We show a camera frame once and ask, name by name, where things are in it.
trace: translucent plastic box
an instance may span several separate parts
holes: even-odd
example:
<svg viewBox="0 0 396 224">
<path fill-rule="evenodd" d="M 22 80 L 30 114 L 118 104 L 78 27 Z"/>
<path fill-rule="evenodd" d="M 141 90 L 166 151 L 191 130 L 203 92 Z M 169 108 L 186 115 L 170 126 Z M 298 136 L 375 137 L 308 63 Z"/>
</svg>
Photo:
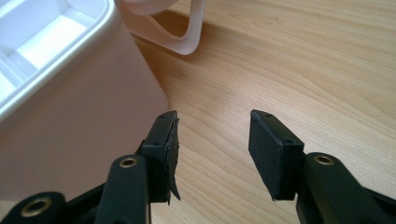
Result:
<svg viewBox="0 0 396 224">
<path fill-rule="evenodd" d="M 0 200 L 96 187 L 166 110 L 113 1 L 0 0 Z"/>
</svg>

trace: wood grain surface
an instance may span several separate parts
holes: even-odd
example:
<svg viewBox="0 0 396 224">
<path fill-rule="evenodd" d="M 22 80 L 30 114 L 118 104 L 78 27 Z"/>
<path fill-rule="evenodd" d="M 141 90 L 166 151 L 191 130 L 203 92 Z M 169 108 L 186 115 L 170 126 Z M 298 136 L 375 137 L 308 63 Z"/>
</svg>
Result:
<svg viewBox="0 0 396 224">
<path fill-rule="evenodd" d="M 182 35 L 189 5 L 156 18 Z M 180 117 L 181 201 L 153 204 L 153 223 L 299 223 L 250 158 L 252 109 L 396 198 L 395 1 L 207 0 L 192 55 L 136 41 Z"/>
</svg>

